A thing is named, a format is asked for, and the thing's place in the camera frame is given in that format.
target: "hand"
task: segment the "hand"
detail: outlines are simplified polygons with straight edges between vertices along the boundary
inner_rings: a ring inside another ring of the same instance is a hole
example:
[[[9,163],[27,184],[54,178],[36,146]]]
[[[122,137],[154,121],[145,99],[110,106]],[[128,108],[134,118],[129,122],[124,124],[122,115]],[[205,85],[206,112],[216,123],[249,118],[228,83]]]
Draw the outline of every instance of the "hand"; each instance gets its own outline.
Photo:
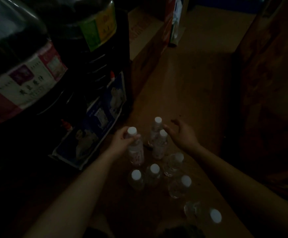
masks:
[[[118,159],[126,151],[130,144],[140,138],[140,135],[136,135],[134,137],[125,139],[124,135],[126,134],[128,128],[129,127],[125,126],[116,131],[109,148],[106,150],[107,154],[109,154],[113,161]]]
[[[164,130],[169,134],[178,148],[188,154],[191,154],[196,148],[200,146],[194,129],[179,119],[171,121],[178,126],[178,132],[175,132],[165,124],[163,125]]]

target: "yellow label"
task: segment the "yellow label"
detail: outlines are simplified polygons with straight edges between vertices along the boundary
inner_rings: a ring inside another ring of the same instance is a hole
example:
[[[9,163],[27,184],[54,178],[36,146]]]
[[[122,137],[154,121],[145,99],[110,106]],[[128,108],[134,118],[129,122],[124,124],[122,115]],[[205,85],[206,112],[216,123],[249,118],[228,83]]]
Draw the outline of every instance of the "yellow label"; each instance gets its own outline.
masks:
[[[96,17],[96,24],[101,42],[109,39],[116,32],[116,21],[113,2]]]

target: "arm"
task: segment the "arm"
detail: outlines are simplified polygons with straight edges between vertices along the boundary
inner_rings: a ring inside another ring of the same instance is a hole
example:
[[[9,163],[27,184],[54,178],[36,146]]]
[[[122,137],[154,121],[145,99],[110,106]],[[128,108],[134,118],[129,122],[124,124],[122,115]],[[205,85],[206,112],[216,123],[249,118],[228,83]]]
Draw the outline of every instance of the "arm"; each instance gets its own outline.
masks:
[[[110,147],[51,204],[24,237],[83,236],[112,163],[138,139],[124,139],[127,128],[116,132]]]
[[[260,230],[257,235],[275,233],[288,237],[287,201],[202,147],[192,127],[181,120],[172,122],[179,131],[164,125],[165,131],[180,149],[198,162],[251,232]]]

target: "white bottle cap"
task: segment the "white bottle cap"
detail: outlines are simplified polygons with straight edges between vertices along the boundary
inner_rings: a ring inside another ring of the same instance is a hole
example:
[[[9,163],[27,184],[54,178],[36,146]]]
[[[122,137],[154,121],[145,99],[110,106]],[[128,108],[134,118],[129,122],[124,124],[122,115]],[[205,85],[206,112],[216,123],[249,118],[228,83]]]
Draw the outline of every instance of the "white bottle cap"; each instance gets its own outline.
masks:
[[[191,178],[189,176],[182,176],[182,184],[188,188],[191,185]]]
[[[158,172],[160,171],[160,167],[158,166],[158,164],[152,164],[150,170],[153,174],[158,174]]]
[[[210,217],[216,224],[219,224],[222,220],[221,213],[216,209],[210,209]]]
[[[161,136],[161,138],[162,138],[163,140],[166,140],[168,134],[166,133],[165,130],[162,129],[162,130],[160,131],[160,136]]]
[[[156,117],[155,118],[155,123],[161,124],[162,123],[162,118],[161,117]]]
[[[181,163],[184,160],[184,155],[181,152],[177,152],[175,153],[175,159]]]
[[[133,180],[139,180],[142,177],[142,174],[138,169],[136,169],[136,170],[133,170],[131,176]]]
[[[127,133],[130,135],[130,136],[135,136],[137,135],[137,130],[135,127],[130,127],[127,129]]]

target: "forearm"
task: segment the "forearm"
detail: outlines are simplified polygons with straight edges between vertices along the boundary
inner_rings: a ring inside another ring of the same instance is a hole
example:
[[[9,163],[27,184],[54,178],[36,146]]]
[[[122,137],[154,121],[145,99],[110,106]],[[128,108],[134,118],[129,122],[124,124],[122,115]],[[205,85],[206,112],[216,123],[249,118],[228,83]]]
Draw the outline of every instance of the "forearm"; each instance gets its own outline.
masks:
[[[204,147],[190,152],[237,214],[266,231],[288,236],[288,202]]]
[[[25,237],[82,237],[96,205],[111,161],[104,152],[43,213]]]

